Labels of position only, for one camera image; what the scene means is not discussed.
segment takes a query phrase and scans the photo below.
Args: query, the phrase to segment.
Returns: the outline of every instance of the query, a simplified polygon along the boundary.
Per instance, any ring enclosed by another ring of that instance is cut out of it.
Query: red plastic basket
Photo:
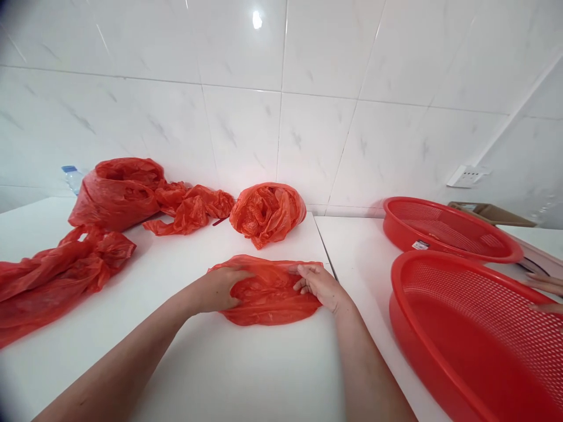
[[[518,243],[496,227],[435,202],[396,196],[387,199],[383,230],[399,249],[429,249],[477,261],[515,263]]]
[[[412,251],[391,270],[403,354],[454,421],[563,420],[563,317],[553,303],[451,254]]]

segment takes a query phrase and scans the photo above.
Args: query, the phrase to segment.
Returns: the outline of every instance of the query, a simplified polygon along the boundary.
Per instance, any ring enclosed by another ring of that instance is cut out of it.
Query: electrical outlet
[[[483,176],[491,174],[491,170],[482,166],[459,166],[448,181],[447,185],[452,188],[473,188]]]

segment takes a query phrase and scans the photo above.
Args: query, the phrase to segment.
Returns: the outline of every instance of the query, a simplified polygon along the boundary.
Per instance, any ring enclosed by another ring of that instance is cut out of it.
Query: red plastic bag
[[[84,240],[80,237],[87,234]],[[47,325],[100,291],[136,245],[121,233],[79,226],[54,249],[0,262],[0,348]]]
[[[69,223],[122,232],[160,211],[154,195],[160,183],[164,170],[149,158],[102,161],[84,177]]]
[[[284,240],[305,215],[305,203],[295,189],[268,182],[240,193],[230,213],[230,223],[260,250],[267,243]]]
[[[209,223],[209,217],[223,219],[229,216],[234,198],[222,190],[213,191],[202,185],[186,188],[183,183],[170,183],[155,191],[162,211],[174,217],[166,224],[160,220],[143,223],[143,227],[157,236],[190,234]]]
[[[281,325],[310,317],[321,303],[310,293],[301,294],[293,290],[301,276],[290,274],[289,268],[298,264],[323,266],[318,262],[268,261],[236,255],[210,268],[208,272],[222,267],[243,266],[256,275],[233,286],[230,295],[242,300],[242,303],[236,308],[221,311],[221,314],[236,325]]]

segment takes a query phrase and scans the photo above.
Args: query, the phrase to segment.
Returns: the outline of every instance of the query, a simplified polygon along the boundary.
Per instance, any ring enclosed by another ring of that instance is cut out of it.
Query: cardboard box
[[[493,226],[502,224],[504,226],[535,227],[536,224],[523,217],[512,214],[493,204],[479,202],[450,202],[448,206],[466,212]]]

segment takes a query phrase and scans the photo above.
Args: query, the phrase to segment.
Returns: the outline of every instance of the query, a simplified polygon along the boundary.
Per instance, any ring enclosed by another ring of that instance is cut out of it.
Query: person's hand
[[[553,293],[557,296],[563,296],[563,280],[555,277],[548,277],[547,275],[532,273],[528,273],[527,275],[528,279],[522,281],[522,284],[538,290],[543,290],[547,293]],[[563,314],[563,304],[531,304],[529,307],[535,311],[547,312],[549,314]]]
[[[346,290],[324,268],[312,264],[301,265],[289,270],[292,274],[299,274],[302,279],[293,286],[293,290],[300,290],[301,294],[312,293],[318,301],[333,314],[340,306],[352,303]]]
[[[198,278],[182,292],[194,314],[224,311],[237,306],[240,301],[230,295],[233,286],[255,275],[242,271],[241,267],[218,268]]]

